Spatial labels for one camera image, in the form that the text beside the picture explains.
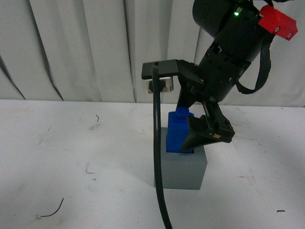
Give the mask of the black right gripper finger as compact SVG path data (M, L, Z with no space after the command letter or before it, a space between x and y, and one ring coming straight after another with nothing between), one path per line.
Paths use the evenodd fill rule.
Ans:
M217 120L208 115L200 118L189 116L187 125L189 131L180 147L184 152L218 142L230 143L233 138L233 127L226 118Z

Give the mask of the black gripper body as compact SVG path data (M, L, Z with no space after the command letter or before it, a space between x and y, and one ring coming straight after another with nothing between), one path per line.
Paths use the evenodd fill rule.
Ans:
M205 115L212 119L224 119L226 117L218 103L236 85L252 60L252 54L229 53L213 43L198 65L177 60L181 89L189 90L196 101L202 103Z

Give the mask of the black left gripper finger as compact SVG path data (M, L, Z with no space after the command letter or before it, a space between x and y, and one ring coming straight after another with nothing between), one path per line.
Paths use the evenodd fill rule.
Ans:
M177 107L190 108L196 102L196 98L187 89L181 89L178 97Z

